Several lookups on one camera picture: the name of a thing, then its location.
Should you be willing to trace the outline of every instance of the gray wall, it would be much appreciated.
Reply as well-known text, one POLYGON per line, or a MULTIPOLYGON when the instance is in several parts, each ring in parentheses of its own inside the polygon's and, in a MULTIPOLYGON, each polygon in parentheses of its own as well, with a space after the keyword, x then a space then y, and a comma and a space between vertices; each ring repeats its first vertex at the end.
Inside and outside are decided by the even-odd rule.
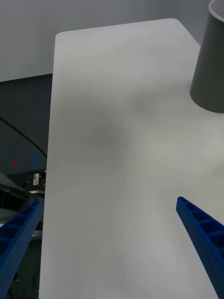
POLYGON ((165 0, 7 0, 0 9, 0 82, 52 73, 59 32, 171 17, 165 0))
POLYGON ((175 0, 172 9, 178 19, 189 33, 202 42, 203 32, 208 18, 208 6, 210 0, 175 0))

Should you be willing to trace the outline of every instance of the gray cylindrical container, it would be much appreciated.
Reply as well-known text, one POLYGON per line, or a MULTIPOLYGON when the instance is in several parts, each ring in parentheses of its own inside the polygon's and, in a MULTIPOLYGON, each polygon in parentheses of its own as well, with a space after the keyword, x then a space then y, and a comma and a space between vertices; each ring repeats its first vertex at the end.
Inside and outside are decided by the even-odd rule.
POLYGON ((212 0, 190 88, 200 107, 224 113, 224 0, 212 0))

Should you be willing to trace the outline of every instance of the perforated blue plastic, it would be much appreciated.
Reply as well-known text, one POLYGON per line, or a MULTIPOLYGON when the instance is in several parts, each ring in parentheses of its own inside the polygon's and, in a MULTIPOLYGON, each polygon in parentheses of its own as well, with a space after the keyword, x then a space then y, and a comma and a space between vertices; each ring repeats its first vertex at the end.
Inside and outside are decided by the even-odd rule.
POLYGON ((0 227, 0 299, 4 299, 42 217, 36 201, 0 227))
POLYGON ((224 226, 183 197, 178 197, 176 211, 219 299, 224 299, 224 226))

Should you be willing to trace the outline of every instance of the table surface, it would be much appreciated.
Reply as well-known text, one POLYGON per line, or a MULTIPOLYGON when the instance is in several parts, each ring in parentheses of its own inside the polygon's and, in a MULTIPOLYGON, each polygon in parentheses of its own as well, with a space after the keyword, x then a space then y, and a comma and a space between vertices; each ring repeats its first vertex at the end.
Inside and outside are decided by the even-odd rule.
POLYGON ((213 299, 175 211, 223 217, 224 116, 174 19, 56 36, 40 299, 213 299))

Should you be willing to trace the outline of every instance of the label sticker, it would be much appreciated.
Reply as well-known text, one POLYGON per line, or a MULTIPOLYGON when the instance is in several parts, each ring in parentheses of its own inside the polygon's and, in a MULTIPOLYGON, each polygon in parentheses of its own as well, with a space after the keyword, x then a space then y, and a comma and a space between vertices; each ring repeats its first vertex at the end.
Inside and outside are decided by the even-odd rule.
POLYGON ((34 174, 34 181, 33 181, 33 185, 39 185, 39 176, 40 174, 39 173, 35 173, 34 174))

